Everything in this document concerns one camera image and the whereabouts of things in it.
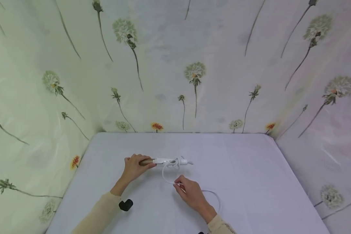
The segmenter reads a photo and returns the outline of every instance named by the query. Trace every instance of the floral wallpaper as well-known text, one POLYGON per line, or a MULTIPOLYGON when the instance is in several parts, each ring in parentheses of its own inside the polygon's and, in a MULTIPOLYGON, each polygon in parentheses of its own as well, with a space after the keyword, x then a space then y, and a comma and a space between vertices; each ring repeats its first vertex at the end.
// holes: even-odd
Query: floral wallpaper
POLYGON ((351 234, 351 0, 0 0, 0 233, 47 230, 100 131, 271 136, 351 234))

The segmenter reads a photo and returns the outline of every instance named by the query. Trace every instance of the left hand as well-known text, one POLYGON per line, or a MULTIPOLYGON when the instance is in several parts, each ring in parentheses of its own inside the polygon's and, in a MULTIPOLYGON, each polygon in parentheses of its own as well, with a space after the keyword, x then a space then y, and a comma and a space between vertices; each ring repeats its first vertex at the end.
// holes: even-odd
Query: left hand
POLYGON ((121 175, 121 180, 126 181, 128 183, 132 182, 136 178, 138 178, 141 174, 146 172, 148 169, 151 169, 156 166, 156 164, 151 163, 144 167, 139 165, 139 162, 151 159, 149 156, 144 156, 141 154, 133 154, 131 158, 125 158, 125 169, 121 175))
POLYGON ((131 158, 125 158, 125 169, 123 170, 121 178, 119 178, 116 185, 110 190, 110 193, 116 196, 121 196, 129 183, 138 178, 148 169, 155 167, 156 164, 154 163, 148 164, 144 167, 139 165, 139 162, 150 158, 151 157, 149 156, 143 156, 141 154, 133 154, 131 158))

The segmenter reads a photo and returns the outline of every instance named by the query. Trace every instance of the black plug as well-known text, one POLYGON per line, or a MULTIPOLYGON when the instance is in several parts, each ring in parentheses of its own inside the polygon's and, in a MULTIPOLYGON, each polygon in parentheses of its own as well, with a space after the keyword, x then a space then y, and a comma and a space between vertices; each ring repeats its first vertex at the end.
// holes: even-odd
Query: black plug
POLYGON ((123 211, 129 211, 129 209, 133 206, 133 201, 131 199, 127 199, 126 202, 121 201, 118 206, 123 211))

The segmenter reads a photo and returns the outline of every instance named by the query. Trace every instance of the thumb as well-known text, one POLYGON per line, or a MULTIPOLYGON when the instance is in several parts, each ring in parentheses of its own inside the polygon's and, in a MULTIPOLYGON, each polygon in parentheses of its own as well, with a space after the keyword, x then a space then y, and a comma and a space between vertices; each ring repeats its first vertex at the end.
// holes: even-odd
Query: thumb
POLYGON ((177 185, 177 184, 175 184, 175 183, 173 184, 173 186, 175 187, 175 190, 176 190, 176 192, 180 195, 180 197, 181 197, 184 201, 186 201, 187 195, 186 195, 185 192, 183 192, 183 190, 180 188, 180 186, 177 185))

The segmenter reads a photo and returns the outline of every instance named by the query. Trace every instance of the white cable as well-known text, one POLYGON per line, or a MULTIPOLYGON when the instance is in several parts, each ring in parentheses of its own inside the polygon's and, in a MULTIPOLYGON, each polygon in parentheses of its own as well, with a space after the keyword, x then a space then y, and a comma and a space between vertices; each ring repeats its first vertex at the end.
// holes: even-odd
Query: white cable
MULTIPOLYGON (((171 161, 168 161, 168 162, 166 162, 166 163, 164 164, 164 167, 162 168, 162 178, 165 180, 166 183, 169 183, 169 184, 171 184, 171 185, 173 185, 173 184, 182 185, 182 183, 170 182, 170 181, 166 180, 166 179, 165 179, 165 176, 164 176, 164 171, 165 171, 165 168, 166 168, 166 167, 168 167, 168 168, 174 168, 175 166, 178 166, 178 169, 180 168, 180 158, 179 158, 179 157, 176 158, 175 161, 176 161, 176 163, 175 163, 174 165, 169 165, 169 164, 171 163, 171 161)), ((216 198, 217 198, 217 200, 218 200, 218 211, 217 211, 217 213, 219 214, 220 211, 221 211, 221 209, 222 209, 222 202, 221 202, 219 196, 217 195, 217 193, 215 193, 215 192, 213 192, 213 191, 211 191, 211 190, 205 190, 205 189, 202 189, 201 191, 202 191, 202 192, 211 192, 211 193, 213 193, 213 194, 216 196, 216 198)))

